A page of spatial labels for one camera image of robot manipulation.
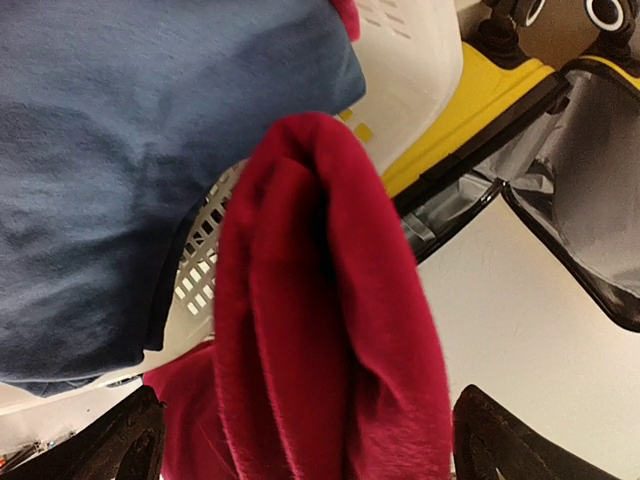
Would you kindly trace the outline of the red garment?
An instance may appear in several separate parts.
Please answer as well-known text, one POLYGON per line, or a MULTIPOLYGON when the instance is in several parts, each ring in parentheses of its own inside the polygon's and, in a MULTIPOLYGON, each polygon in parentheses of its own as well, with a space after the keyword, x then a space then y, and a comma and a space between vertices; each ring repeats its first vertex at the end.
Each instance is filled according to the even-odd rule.
POLYGON ((274 124, 222 224, 215 338, 147 374, 167 479, 445 479, 448 382, 414 255, 331 116, 274 124))

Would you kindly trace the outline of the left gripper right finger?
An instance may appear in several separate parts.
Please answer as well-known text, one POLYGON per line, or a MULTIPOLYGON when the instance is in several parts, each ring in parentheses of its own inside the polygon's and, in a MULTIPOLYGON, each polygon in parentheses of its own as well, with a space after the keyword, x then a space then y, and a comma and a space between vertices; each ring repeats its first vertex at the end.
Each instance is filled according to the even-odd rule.
POLYGON ((532 430, 475 385, 453 408, 458 479, 611 479, 532 430))

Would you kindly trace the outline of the yellow Pikachu suitcase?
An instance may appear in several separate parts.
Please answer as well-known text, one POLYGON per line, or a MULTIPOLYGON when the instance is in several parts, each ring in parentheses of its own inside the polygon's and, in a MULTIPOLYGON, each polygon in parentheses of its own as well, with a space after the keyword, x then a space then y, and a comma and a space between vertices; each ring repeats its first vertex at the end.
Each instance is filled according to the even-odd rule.
POLYGON ((635 1, 588 1, 598 36, 554 69, 518 32, 540 1, 493 1, 463 43, 460 83, 385 173, 423 261, 502 197, 602 311, 639 328, 639 54, 635 1))

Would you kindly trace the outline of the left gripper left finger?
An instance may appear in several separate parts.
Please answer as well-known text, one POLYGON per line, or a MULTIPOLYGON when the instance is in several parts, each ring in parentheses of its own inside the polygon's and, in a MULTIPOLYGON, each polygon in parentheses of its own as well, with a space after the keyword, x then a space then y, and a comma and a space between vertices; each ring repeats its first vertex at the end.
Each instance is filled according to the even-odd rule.
POLYGON ((165 437, 164 404, 142 386, 71 439, 1 477, 158 479, 165 437))

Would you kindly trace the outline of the magenta t-shirt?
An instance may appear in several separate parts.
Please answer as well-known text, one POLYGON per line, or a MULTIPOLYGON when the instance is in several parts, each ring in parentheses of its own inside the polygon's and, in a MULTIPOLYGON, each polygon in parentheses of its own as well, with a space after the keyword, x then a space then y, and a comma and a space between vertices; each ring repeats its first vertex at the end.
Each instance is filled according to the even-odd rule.
POLYGON ((342 20, 349 39, 357 41, 361 35, 359 12, 354 0, 330 0, 342 20))

